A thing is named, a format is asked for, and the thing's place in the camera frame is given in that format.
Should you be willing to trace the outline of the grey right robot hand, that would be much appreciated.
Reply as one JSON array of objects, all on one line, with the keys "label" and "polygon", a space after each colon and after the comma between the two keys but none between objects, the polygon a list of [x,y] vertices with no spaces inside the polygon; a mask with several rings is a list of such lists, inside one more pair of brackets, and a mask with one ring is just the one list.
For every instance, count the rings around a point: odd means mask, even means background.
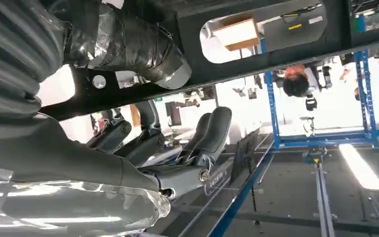
[{"label": "grey right robot hand", "polygon": [[122,237],[170,213],[170,201],[204,186],[232,112],[203,115],[172,164],[147,166],[157,148],[139,137],[113,147],[69,139],[41,109],[40,85],[64,65],[85,86],[93,71],[132,71],[178,89],[191,68],[173,38],[134,4],[102,0],[0,0],[0,237]]}]

